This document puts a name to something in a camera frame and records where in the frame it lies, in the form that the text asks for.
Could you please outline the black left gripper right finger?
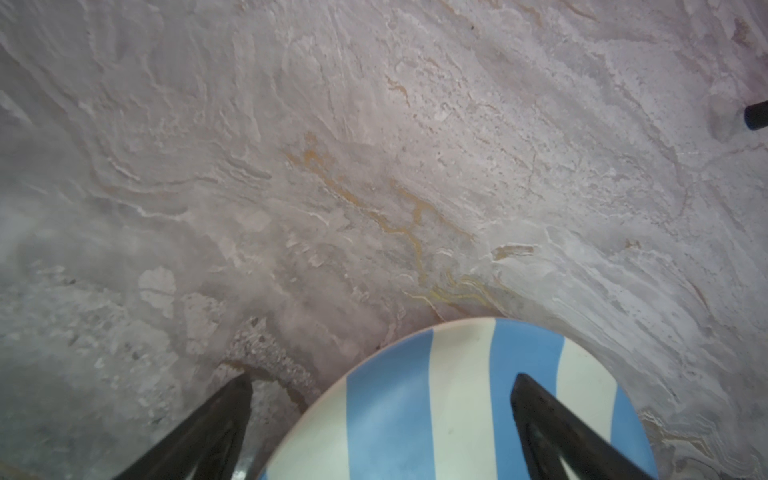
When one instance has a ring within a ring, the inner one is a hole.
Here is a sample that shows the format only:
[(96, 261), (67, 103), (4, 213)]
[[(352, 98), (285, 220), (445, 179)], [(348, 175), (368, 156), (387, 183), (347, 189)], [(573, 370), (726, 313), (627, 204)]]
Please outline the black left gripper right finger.
[(532, 479), (651, 479), (529, 375), (517, 375), (510, 404)]

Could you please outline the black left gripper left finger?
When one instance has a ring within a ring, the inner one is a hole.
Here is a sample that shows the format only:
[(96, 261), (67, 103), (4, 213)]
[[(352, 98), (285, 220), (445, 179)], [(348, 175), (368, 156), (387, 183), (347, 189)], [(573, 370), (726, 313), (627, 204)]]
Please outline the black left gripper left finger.
[(230, 479), (251, 415), (253, 388), (241, 374), (120, 473), (130, 479)]

